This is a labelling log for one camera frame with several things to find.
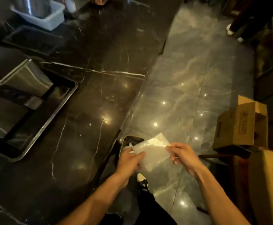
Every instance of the person in black pants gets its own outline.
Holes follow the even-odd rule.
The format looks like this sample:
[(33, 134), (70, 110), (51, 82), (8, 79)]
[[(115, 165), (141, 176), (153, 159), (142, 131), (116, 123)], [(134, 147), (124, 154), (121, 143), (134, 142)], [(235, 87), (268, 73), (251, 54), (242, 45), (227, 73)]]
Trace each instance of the person in black pants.
[(227, 35), (232, 36), (248, 23), (238, 38), (239, 42), (243, 42), (262, 30), (272, 17), (273, 0), (248, 0), (240, 14), (226, 27)]
[[(174, 165), (182, 164), (187, 172), (199, 184), (209, 215), (216, 225), (250, 225), (238, 208), (225, 194), (215, 177), (199, 160), (194, 150), (187, 144), (172, 143), (166, 149), (171, 154)], [(127, 148), (121, 153), (116, 172), (110, 176), (96, 191), (58, 225), (120, 225), (123, 220), (115, 215), (106, 214), (117, 194), (127, 186), (129, 177), (138, 169), (139, 162), (146, 156), (130, 153)], [(141, 174), (138, 181), (138, 206), (140, 215), (136, 225), (166, 224), (176, 225), (174, 219), (155, 201), (149, 192), (148, 182)]]

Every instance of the floor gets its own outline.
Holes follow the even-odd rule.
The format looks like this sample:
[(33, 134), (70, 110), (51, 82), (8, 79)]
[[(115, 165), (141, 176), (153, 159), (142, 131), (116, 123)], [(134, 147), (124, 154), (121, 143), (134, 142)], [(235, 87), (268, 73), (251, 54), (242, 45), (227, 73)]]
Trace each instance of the floor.
[[(214, 153), (218, 115), (236, 106), (238, 94), (253, 97), (253, 50), (225, 35), (230, 22), (207, 4), (182, 5), (164, 54), (148, 76), (120, 138), (149, 139), (162, 132), (169, 142), (188, 143), (197, 154)], [(180, 165), (168, 159), (146, 176), (156, 201), (178, 225), (211, 224), (208, 215), (196, 210), (206, 208), (197, 182)], [(133, 178), (110, 211), (122, 214), (124, 224), (134, 224), (139, 211)]]

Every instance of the black countertop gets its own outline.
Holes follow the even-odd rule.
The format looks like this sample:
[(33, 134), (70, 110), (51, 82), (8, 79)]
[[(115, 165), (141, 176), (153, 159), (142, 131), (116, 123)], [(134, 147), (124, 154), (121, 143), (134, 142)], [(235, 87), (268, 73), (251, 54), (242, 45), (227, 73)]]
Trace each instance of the black countertop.
[(90, 5), (50, 55), (22, 49), (79, 88), (22, 160), (0, 158), (0, 224), (55, 224), (85, 200), (181, 3)]

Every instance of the black pants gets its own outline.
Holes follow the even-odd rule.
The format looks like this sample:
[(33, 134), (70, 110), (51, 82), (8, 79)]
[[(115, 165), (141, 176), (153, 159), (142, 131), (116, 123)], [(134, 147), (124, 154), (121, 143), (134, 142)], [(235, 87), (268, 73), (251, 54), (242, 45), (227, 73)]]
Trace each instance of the black pants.
[(248, 22), (241, 34), (243, 39), (249, 39), (262, 30), (273, 16), (273, 0), (249, 0), (230, 26), (230, 30), (237, 32)]
[[(141, 213), (135, 225), (177, 225), (175, 220), (155, 201), (153, 194), (146, 189), (139, 189), (138, 207)], [(100, 225), (122, 225), (122, 223), (123, 221), (114, 214), (106, 214), (100, 222)]]

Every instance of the person's right hand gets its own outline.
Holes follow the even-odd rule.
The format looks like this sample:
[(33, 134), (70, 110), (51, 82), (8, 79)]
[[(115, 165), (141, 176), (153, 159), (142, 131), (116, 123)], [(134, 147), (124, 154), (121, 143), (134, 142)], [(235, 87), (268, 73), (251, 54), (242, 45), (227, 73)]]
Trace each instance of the person's right hand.
[(187, 144), (172, 143), (166, 149), (172, 153), (171, 159), (173, 163), (175, 165), (181, 163), (193, 177), (196, 175), (197, 168), (205, 167), (194, 150)]

